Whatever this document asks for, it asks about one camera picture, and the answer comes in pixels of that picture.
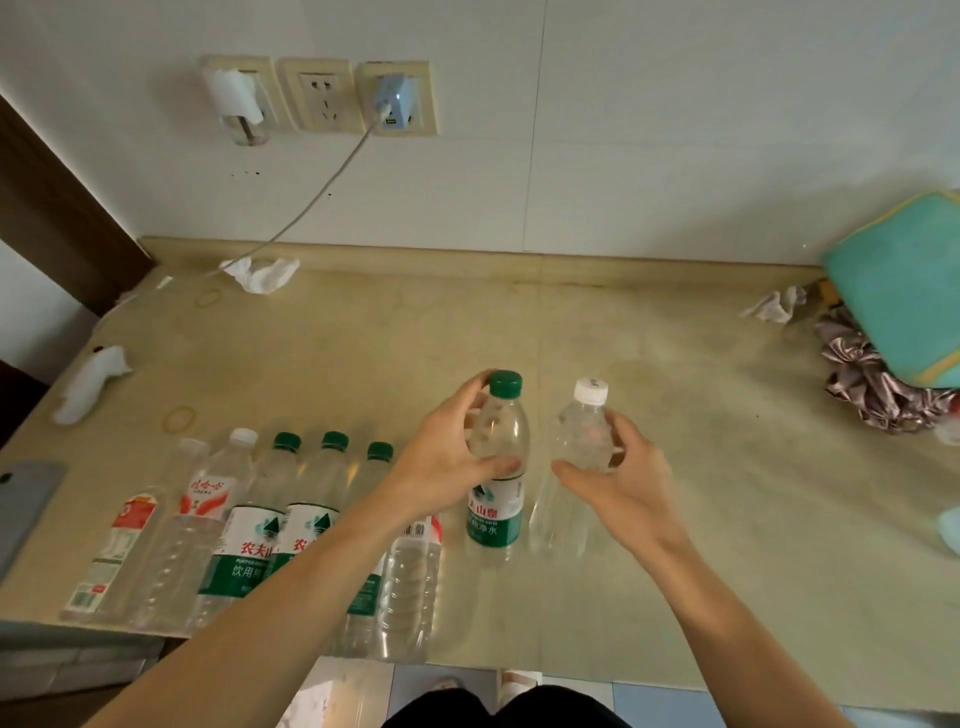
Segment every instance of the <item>power adapter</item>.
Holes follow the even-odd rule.
[[[380,81],[376,94],[377,109],[389,106],[390,113],[380,121],[380,128],[388,132],[405,132],[414,121],[417,90],[414,79],[402,73],[391,73]]]

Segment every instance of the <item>green bottle label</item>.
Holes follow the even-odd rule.
[[[272,508],[238,505],[206,567],[200,594],[243,597],[263,581],[282,514]]]
[[[291,503],[283,516],[267,574],[274,573],[337,522],[340,511],[316,503]]]
[[[357,596],[353,598],[347,609],[349,615],[359,615],[361,617],[372,617],[376,612],[376,600],[380,597],[380,582],[383,579],[383,561],[385,556],[373,568],[373,572],[367,577],[367,581],[360,587]]]
[[[523,476],[488,480],[468,497],[467,533],[481,546],[512,544],[523,526]]]

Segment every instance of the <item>crumpled tissue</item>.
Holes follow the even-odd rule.
[[[806,290],[800,285],[791,285],[783,295],[774,291],[750,306],[740,311],[740,318],[756,316],[760,321],[772,321],[775,324],[786,324],[793,318],[798,305],[806,303]]]
[[[63,404],[54,412],[58,425],[79,422],[100,398],[111,376],[132,372],[124,359],[123,347],[107,347],[90,356],[63,390]]]
[[[225,260],[220,264],[221,270],[229,276],[233,276],[247,293],[273,293],[278,288],[286,285],[297,269],[300,267],[300,261],[294,258],[278,258],[271,265],[265,265],[256,270],[252,270],[252,262],[249,256],[234,260],[232,263]]]

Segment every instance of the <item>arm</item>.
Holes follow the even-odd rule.
[[[390,475],[301,555],[126,688],[87,728],[274,728],[377,559],[410,522],[455,503],[515,458],[464,438],[490,372],[423,420]]]
[[[849,728],[840,710],[790,659],[704,562],[674,508],[670,468],[656,445],[608,411],[624,448],[613,473],[553,463],[564,486],[586,500],[613,537],[660,588],[684,630],[721,716],[730,728]]]

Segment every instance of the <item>green bottle cap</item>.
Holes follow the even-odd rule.
[[[394,459],[394,446],[390,443],[370,443],[367,448],[368,460],[383,460],[389,463]]]
[[[278,432],[274,438],[274,449],[296,453],[300,449],[300,436],[293,432]]]
[[[501,400],[515,400],[523,389],[523,377],[509,369],[498,369],[490,375],[490,393]]]
[[[340,452],[345,452],[347,450],[347,445],[349,445],[350,439],[343,432],[337,432],[335,429],[331,429],[329,432],[324,435],[324,441],[321,443],[321,449],[336,449]]]

